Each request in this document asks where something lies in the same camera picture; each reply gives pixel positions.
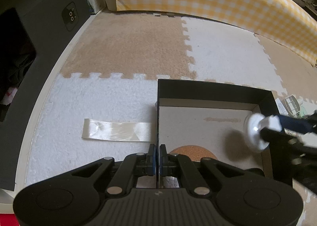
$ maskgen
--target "white ribbon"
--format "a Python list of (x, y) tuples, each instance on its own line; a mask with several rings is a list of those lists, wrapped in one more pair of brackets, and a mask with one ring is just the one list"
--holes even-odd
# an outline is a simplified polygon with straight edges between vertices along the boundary
[(155, 141), (155, 125), (150, 122), (103, 122), (85, 119), (83, 139), (109, 141)]

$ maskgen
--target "gingham cloth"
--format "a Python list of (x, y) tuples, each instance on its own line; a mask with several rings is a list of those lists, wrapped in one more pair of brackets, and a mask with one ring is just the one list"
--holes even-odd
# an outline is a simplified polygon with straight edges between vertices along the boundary
[(278, 42), (316, 64), (317, 23), (292, 0), (116, 0), (116, 4), (118, 11), (166, 11), (232, 24)]

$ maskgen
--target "black box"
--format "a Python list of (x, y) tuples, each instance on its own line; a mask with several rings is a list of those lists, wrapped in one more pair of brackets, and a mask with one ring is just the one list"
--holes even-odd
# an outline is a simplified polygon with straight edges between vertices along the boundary
[[(204, 121), (201, 120), (202, 117), (196, 120), (195, 117), (199, 113), (202, 116), (210, 113), (213, 117), (206, 117), (203, 119)], [(221, 147), (222, 144), (215, 143), (219, 140), (217, 138), (212, 140), (213, 137), (217, 137), (217, 134), (222, 135), (216, 131), (229, 129), (238, 133), (239, 130), (243, 130), (244, 120), (251, 113), (262, 113), (265, 116), (279, 114), (271, 91), (213, 82), (159, 79), (156, 145), (165, 144), (169, 153), (177, 146), (177, 143), (178, 146), (180, 143), (182, 145), (196, 145), (204, 141), (205, 145), (214, 145), (216, 149), (219, 149), (218, 154), (221, 156), (222, 149), (224, 149)], [(229, 114), (233, 114), (235, 118), (228, 118)], [(193, 139), (195, 130), (201, 139)], [(231, 144), (233, 144), (233, 149), (237, 150), (233, 150), (230, 156), (228, 155), (229, 158), (222, 156), (220, 161), (247, 169), (248, 163), (252, 164), (253, 158), (258, 162), (260, 156), (262, 168), (261, 166), (251, 167), (259, 167), (263, 169), (266, 177), (273, 177), (275, 180), (292, 185), (292, 178), (285, 170), (287, 158), (283, 152), (282, 143), (270, 143), (269, 147), (258, 156), (253, 153), (250, 155), (251, 151), (243, 146), (241, 137), (237, 139), (237, 142), (229, 141), (226, 148), (230, 147)], [(250, 158), (247, 157), (246, 161), (239, 161), (243, 155), (250, 155)]]

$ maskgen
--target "cork coaster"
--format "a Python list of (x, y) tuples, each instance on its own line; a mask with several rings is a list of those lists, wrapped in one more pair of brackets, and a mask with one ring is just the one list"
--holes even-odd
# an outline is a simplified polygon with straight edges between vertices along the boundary
[(217, 157), (208, 149), (198, 145), (180, 146), (178, 148), (175, 148), (170, 153), (187, 155), (192, 161), (200, 161), (200, 159), (203, 157), (211, 157), (213, 159), (217, 159)]

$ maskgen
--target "brown stain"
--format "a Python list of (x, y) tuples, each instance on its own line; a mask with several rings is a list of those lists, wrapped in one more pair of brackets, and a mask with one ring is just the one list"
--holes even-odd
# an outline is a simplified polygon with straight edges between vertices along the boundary
[(241, 119), (238, 118), (212, 118), (212, 117), (207, 117), (204, 118), (205, 121), (207, 122), (241, 122)]
[(101, 12), (84, 31), (60, 72), (66, 78), (75, 72), (88, 78), (94, 72), (101, 73), (100, 78), (123, 73), (122, 78), (132, 79), (138, 73), (148, 80), (156, 80), (157, 75), (195, 79), (196, 72), (189, 71), (189, 64), (195, 61), (187, 55), (191, 46), (185, 45), (183, 31), (180, 17)]
[(304, 201), (304, 209), (306, 212), (305, 220), (302, 222), (302, 226), (314, 226), (316, 225), (317, 216), (316, 216), (316, 207), (317, 207), (317, 197), (312, 195), (310, 197), (310, 202), (307, 203), (308, 192), (307, 189), (299, 184), (297, 181), (293, 180), (293, 188), (301, 195)]
[(288, 95), (283, 93), (281, 98), (294, 95), (297, 99), (302, 96), (304, 99), (317, 100), (317, 69), (285, 46), (266, 37), (254, 35), (264, 47), (264, 52), (270, 57), (276, 74), (282, 80), (282, 86), (287, 90)]
[(200, 161), (200, 159), (203, 157), (211, 157), (213, 159), (217, 159), (217, 157), (208, 149), (198, 145), (180, 146), (178, 148), (175, 148), (170, 153), (187, 155), (192, 161)]
[(224, 83), (225, 83), (225, 84), (235, 85), (233, 82), (230, 82), (230, 81), (225, 81)]

